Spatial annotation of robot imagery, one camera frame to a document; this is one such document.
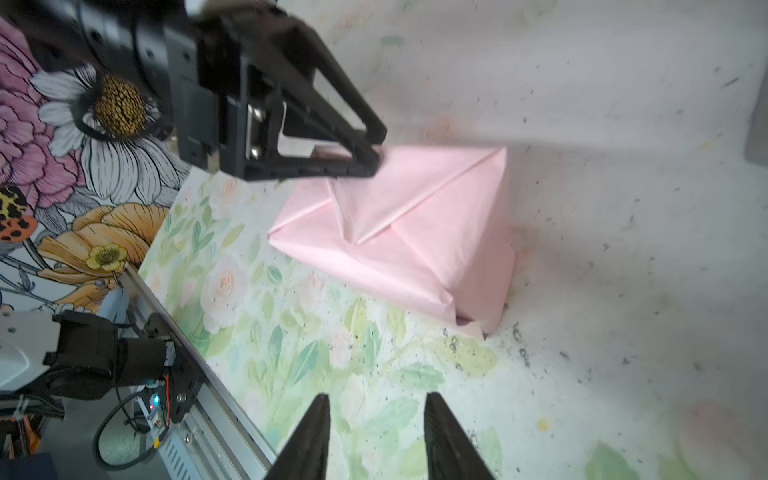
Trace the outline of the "purple and pink wrapping paper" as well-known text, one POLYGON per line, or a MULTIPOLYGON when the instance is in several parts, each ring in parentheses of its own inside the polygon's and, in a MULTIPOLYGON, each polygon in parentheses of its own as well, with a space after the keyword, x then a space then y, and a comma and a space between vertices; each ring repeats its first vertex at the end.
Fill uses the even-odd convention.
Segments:
POLYGON ((515 269, 503 147, 396 146, 368 179, 297 182, 271 227, 284 254, 483 338, 515 269))

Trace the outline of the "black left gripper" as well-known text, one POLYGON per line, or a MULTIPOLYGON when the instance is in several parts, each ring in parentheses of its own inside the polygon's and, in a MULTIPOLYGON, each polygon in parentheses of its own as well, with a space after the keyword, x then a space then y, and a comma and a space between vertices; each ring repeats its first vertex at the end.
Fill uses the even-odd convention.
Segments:
POLYGON ((136 69, 180 158, 246 181, 373 176, 387 128, 319 34, 269 1, 195 17, 182 1, 133 1, 136 69), (339 154, 279 151, 280 136, 339 154))

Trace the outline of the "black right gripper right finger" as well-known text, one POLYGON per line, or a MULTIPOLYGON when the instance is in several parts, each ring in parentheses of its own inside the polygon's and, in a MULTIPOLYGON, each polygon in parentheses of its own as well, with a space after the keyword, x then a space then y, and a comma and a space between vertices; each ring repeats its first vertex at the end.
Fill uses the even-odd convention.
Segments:
POLYGON ((437 392, 426 396, 424 438, 430 480, 494 479, 446 401, 437 392))

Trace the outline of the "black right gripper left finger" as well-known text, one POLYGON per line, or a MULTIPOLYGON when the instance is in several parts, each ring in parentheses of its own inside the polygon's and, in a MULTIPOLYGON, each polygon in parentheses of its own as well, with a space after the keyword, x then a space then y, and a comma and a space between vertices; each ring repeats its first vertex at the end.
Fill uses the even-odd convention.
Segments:
POLYGON ((325 480, 330 436, 329 396, 318 394, 264 479, 325 480))

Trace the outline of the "aluminium frame rail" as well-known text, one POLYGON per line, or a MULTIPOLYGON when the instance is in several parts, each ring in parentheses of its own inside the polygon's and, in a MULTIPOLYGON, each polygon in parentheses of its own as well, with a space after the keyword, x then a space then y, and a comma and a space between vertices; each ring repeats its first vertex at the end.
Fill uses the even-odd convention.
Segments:
MULTIPOLYGON (((139 275, 128 266, 118 284, 129 296, 128 318, 145 331, 150 314, 171 315, 139 275)), ((264 479, 276 454, 234 397, 195 351, 205 374, 191 410, 180 423, 173 423, 159 457, 172 479, 264 479)))

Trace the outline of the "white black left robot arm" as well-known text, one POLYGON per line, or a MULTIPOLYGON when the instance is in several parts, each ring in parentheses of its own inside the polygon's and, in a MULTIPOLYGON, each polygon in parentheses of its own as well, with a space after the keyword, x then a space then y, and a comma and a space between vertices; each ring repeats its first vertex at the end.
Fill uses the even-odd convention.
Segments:
POLYGON ((1 308, 4 397, 102 398, 184 375, 174 341, 96 310, 192 168, 245 181, 370 177, 386 129, 320 36, 272 1, 1 5, 1 261, 69 284, 1 308))

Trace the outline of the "grey tape dispenser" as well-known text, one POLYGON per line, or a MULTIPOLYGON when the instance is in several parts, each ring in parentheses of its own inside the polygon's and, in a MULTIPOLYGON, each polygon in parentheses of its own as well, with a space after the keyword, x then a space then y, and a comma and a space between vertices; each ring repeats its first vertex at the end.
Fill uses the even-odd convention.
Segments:
POLYGON ((746 137, 744 149, 745 159, 754 164, 768 165, 768 135, 767 135, 767 102, 768 102, 768 78, 764 77, 753 114, 751 116, 749 131, 746 137))

